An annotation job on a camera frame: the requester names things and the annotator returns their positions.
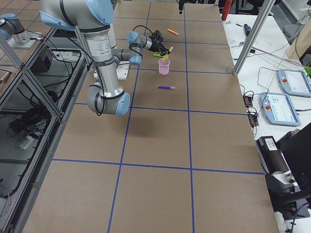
blue tape line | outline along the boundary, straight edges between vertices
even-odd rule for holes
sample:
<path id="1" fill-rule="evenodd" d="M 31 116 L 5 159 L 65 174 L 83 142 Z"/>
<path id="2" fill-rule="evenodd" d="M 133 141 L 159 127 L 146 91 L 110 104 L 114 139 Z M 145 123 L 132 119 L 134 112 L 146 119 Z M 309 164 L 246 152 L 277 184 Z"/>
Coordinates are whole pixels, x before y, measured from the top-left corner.
<path id="1" fill-rule="evenodd" d="M 168 108 L 148 108 L 148 107 L 132 107 L 136 109 L 150 109 L 150 110 L 163 110 L 163 111 L 177 111 L 177 112 L 187 112 L 188 110 L 182 109 L 168 109 Z"/>
<path id="2" fill-rule="evenodd" d="M 185 21 L 185 22 L 208 22 L 208 23 L 222 23 L 222 21 L 213 20 L 184 20 L 184 19 L 169 19 L 169 18 L 136 18 L 136 17 L 115 17 L 124 19 L 150 19 L 150 20 L 163 20 L 163 21 Z"/>
<path id="3" fill-rule="evenodd" d="M 184 29 L 185 29 L 185 58 L 186 58 L 186 79 L 187 79 L 187 107 L 188 107 L 188 134 L 189 134 L 189 159 L 190 159 L 190 189 L 191 189 L 191 215 L 192 215 L 192 233 L 195 233 L 194 218 L 194 193 L 193 193 L 193 172 L 192 172 L 192 142 L 191 142 L 191 118 L 190 118 L 190 100 L 189 100 L 189 79 L 188 79 L 188 59 L 187 59 L 187 37 L 186 37 L 186 7 L 184 9 Z"/>
<path id="4" fill-rule="evenodd" d="M 105 161 L 94 161 L 94 160 L 78 160 L 78 159 L 61 159 L 53 158 L 53 161 L 60 162 L 73 162 L 73 163 L 85 163 L 85 164 L 105 164 L 105 165 L 116 165 L 116 166 L 139 166 L 139 167 L 154 167 L 164 169 L 176 169 L 176 170 L 193 170 L 193 171 L 206 171 L 206 172 L 219 172 L 219 173 L 237 173 L 237 174 L 251 174 L 251 175 L 264 175 L 263 172 L 255 171 L 233 171 L 233 170 L 220 170 L 220 169 L 208 169 L 208 168 L 190 168 L 182 166 L 161 166 L 161 165 L 149 165 L 149 164 L 130 164 L 130 163 L 116 163 L 116 162 L 105 162 Z"/>
<path id="5" fill-rule="evenodd" d="M 186 42 L 182 41 L 168 41 L 164 40 L 164 43 L 179 43 L 179 44 L 185 44 Z M 228 44 L 223 44 L 223 43 L 205 43 L 205 42 L 187 42 L 188 44 L 198 44 L 198 45 L 228 45 Z"/>
<path id="6" fill-rule="evenodd" d="M 32 21 L 32 23 L 31 24 L 29 24 L 29 26 L 27 27 L 27 29 L 29 29 L 30 27 L 31 27 L 31 25 L 34 23 L 34 22 L 41 22 L 41 20 L 37 20 L 37 18 L 39 18 L 40 17 L 40 15 L 38 15 L 35 19 L 34 19 L 34 21 Z"/>
<path id="7" fill-rule="evenodd" d="M 220 172 L 220 173 L 238 173 L 238 174 L 264 175 L 263 172 L 254 172 L 254 171 L 231 171 L 231 170 L 217 170 L 217 169 L 204 169 L 204 168 L 193 168 L 192 170 L 194 170 L 194 171 Z"/>
<path id="8" fill-rule="evenodd" d="M 8 5 L 10 5 L 12 2 L 13 2 L 14 0 L 11 0 L 8 4 L 6 4 L 3 8 L 1 8 L 1 10 L 0 11 L 2 11 L 2 10 L 4 10 L 4 9 L 6 9 L 6 7 L 8 6 Z"/>
<path id="9" fill-rule="evenodd" d="M 149 16 L 149 12 L 150 12 L 150 7 L 151 7 L 151 3 L 149 5 L 148 16 Z M 118 191 L 118 186 L 119 186 L 119 180 L 120 180 L 122 162 L 123 162 L 123 157 L 124 157 L 126 139 L 127 139 L 128 129 L 129 129 L 129 126 L 130 126 L 130 121 L 131 121 L 132 107 L 133 107 L 133 101 L 134 101 L 136 86 L 137 86 L 138 74 L 139 74 L 139 66 L 138 66 L 138 70 L 137 70 L 137 74 L 136 74 L 134 91 L 133 91 L 133 96 L 132 96 L 132 101 L 131 101 L 131 108 L 130 108 L 130 113 L 129 113 L 129 116 L 128 116 L 128 121 L 127 121 L 127 126 L 126 126 L 126 131 L 125 131 L 124 143 L 123 143 L 123 148 L 122 148 L 122 155 L 121 155 L 120 166 L 119 166 L 119 171 L 118 171 L 118 177 L 117 177 L 117 182 L 116 182 L 116 187 L 115 187 L 115 193 L 114 193 L 114 196 L 113 196 L 113 201 L 112 201 L 112 206 L 111 206 L 111 212 L 110 212 L 110 218 L 109 218 L 109 224 L 108 224 L 107 233 L 110 233 L 110 229 L 111 229 L 111 223 L 112 223 L 113 211 L 114 211 L 114 207 L 115 207 L 115 203 L 116 203 L 116 198 L 117 198 L 117 191 Z"/>
<path id="10" fill-rule="evenodd" d="M 77 102 L 75 104 L 77 104 L 77 105 L 87 105 L 86 103 L 77 103 Z M 134 108 L 134 109 L 148 109 L 148 110 L 162 110 L 162 111 L 175 111 L 175 112 L 209 113 L 209 114 L 225 114 L 225 115 L 247 116 L 246 113 L 223 113 L 223 112 L 212 112 L 212 111 L 183 110 L 183 109 L 169 109 L 169 108 L 148 108 L 148 107 L 135 107 L 135 106 L 130 106 L 130 108 Z"/>
<path id="11" fill-rule="evenodd" d="M 140 167 L 154 167 L 154 168 L 167 168 L 167 169 L 177 169 L 177 170 L 190 170 L 188 167 L 181 166 L 160 166 L 160 165 L 146 165 L 146 164 L 128 164 L 123 163 L 123 166 L 140 166 Z"/>
<path id="12" fill-rule="evenodd" d="M 226 114 L 226 115 L 247 116 L 246 113 L 223 113 L 223 112 L 198 111 L 198 110 L 190 110 L 190 112 L 192 112 L 192 113 L 212 113 L 212 114 Z"/>
<path id="13" fill-rule="evenodd" d="M 158 71 L 157 69 L 139 68 L 140 70 Z M 231 74 L 230 72 L 216 72 L 216 71 L 185 71 L 185 70 L 170 70 L 170 72 L 183 72 L 183 73 L 203 73 L 203 74 Z"/>
<path id="14" fill-rule="evenodd" d="M 93 160 L 56 159 L 56 158 L 53 158 L 52 160 L 53 160 L 53 161 L 62 161 L 62 162 L 85 163 L 85 164 L 107 164 L 107 165 L 120 165 L 120 163 L 114 163 L 114 162 L 104 162 L 104 161 L 93 161 Z"/>
<path id="15" fill-rule="evenodd" d="M 199 45 L 228 45 L 223 43 L 207 43 L 207 42 L 187 42 L 188 44 L 199 44 Z"/>

label sticker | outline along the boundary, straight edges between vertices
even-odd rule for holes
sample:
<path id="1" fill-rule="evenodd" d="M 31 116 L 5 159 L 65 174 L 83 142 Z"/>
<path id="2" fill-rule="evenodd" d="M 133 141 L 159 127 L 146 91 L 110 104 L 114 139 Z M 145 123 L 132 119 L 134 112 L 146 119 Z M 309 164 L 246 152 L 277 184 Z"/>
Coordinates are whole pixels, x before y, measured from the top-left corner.
<path id="1" fill-rule="evenodd" d="M 272 138 L 265 138 L 269 150 L 277 150 L 276 145 Z"/>
<path id="2" fill-rule="evenodd" d="M 98 57 L 111 52 L 108 37 L 100 40 L 87 40 L 87 43 L 93 56 Z"/>

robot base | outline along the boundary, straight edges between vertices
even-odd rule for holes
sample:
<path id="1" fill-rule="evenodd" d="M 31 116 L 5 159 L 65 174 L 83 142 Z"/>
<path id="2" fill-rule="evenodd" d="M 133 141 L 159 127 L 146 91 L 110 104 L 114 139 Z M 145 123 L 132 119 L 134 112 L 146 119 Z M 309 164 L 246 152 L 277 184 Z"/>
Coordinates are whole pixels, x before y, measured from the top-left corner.
<path id="1" fill-rule="evenodd" d="M 37 38 L 39 36 L 38 34 L 42 34 L 42 33 L 35 34 L 35 33 L 27 32 L 27 34 L 30 38 Z M 34 45 L 35 42 L 36 42 L 36 40 L 30 39 L 29 42 L 27 42 L 23 45 L 20 45 L 20 44 L 16 43 L 15 39 L 12 37 L 9 40 L 8 44 L 10 45 L 11 48 L 14 48 L 14 49 L 30 49 Z"/>

aluminum pole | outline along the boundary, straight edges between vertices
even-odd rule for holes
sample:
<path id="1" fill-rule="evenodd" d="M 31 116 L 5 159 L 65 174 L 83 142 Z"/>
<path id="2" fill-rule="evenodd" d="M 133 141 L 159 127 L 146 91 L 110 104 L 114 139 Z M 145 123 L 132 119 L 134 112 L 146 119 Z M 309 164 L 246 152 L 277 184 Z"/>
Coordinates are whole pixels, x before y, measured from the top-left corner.
<path id="1" fill-rule="evenodd" d="M 253 26 L 253 29 L 246 41 L 246 43 L 244 44 L 244 47 L 239 55 L 239 58 L 236 62 L 236 65 L 234 66 L 234 69 L 232 71 L 232 74 L 234 76 L 237 76 L 267 18 L 267 16 L 269 15 L 269 12 L 271 11 L 274 3 L 275 3 L 276 0 L 265 0 L 263 5 L 262 5 L 262 8 L 256 18 L 256 21 L 254 23 L 254 26 Z"/>

pink cup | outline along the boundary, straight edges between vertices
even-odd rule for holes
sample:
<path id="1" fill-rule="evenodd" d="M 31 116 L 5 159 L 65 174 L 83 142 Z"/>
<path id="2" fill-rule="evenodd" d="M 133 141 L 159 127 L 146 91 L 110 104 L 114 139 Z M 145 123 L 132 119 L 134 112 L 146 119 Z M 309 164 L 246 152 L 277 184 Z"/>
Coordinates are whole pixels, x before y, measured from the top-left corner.
<path id="1" fill-rule="evenodd" d="M 159 59 L 159 73 L 162 75 L 166 75 L 170 71 L 170 63 L 171 61 L 167 58 L 163 60 L 163 58 Z"/>

